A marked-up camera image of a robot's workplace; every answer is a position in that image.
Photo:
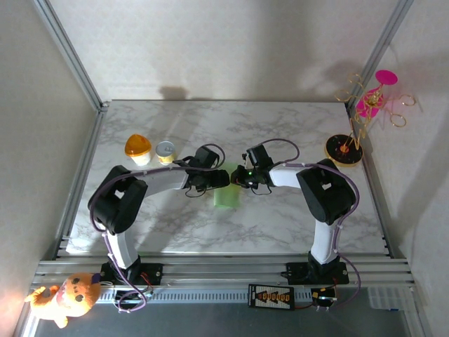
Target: orange plush toy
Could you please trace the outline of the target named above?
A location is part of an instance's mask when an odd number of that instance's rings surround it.
[[[44,290],[44,286],[36,289],[25,302],[30,302],[36,317],[53,320],[58,327],[64,328],[67,317],[80,317],[97,302],[101,294],[100,274],[73,274],[61,287],[51,286],[49,297],[43,297]]]

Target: gold ring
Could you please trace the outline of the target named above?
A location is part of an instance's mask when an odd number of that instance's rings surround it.
[[[411,104],[410,103],[406,103],[406,102],[401,102],[402,105],[405,105],[406,107],[411,107],[411,106],[416,104],[416,99],[415,99],[414,96],[411,96],[411,95],[408,95],[407,93],[404,93],[403,95],[401,95],[401,97],[399,99],[401,99],[402,97],[408,97],[408,98],[410,98],[413,101],[413,103],[411,103]]]
[[[403,124],[396,124],[393,122],[393,116],[398,116],[399,118],[401,118],[403,120]],[[390,114],[390,122],[396,127],[396,128],[403,128],[405,125],[407,125],[407,119],[400,115],[400,114]]]
[[[348,95],[348,98],[346,98],[346,99],[340,98],[340,97],[338,97],[338,93],[346,93],[346,94]],[[354,96],[351,95],[351,94],[349,93],[348,90],[340,89],[340,90],[338,90],[338,91],[335,92],[334,97],[335,97],[335,99],[338,100],[339,102],[344,102],[344,103],[345,103],[345,102],[348,102],[348,101],[349,101],[351,98],[353,98]]]

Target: yellow lid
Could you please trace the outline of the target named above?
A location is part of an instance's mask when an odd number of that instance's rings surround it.
[[[144,136],[134,134],[125,145],[125,153],[129,157],[137,157],[148,153],[152,149],[152,144]]]

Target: green sponge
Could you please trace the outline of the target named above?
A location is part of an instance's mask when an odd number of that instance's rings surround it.
[[[220,167],[223,170],[226,170],[228,172],[229,177],[231,176],[231,173],[235,171],[238,164],[235,163],[224,163],[222,167]],[[230,207],[233,209],[236,209],[240,206],[240,199],[239,199],[239,193],[240,193],[241,187],[229,184],[228,186],[224,188],[217,188],[214,190],[213,193],[213,204],[215,207]]]

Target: marble surface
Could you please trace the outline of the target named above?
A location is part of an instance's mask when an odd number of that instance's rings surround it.
[[[154,145],[172,141],[179,157],[194,154],[202,144],[217,143],[225,150],[228,163],[242,164],[241,154],[246,149],[274,137],[299,145],[298,162],[314,163],[325,157],[324,144],[331,135],[348,132],[349,122],[340,103],[114,101],[102,127],[67,251],[106,251],[101,236],[89,223],[87,201],[113,166],[138,169],[123,151],[133,133],[148,137]],[[287,143],[267,144],[267,151],[275,162],[295,154]],[[156,156],[149,166],[159,166]],[[358,185],[361,203],[344,224],[340,249],[383,253],[382,230],[363,168],[342,171]],[[213,191],[196,199],[187,198],[184,190],[148,197],[132,227],[136,247],[139,251],[176,253],[310,250],[314,218],[300,190],[278,187],[271,195],[257,196],[242,189],[239,197],[237,209],[215,208]]]

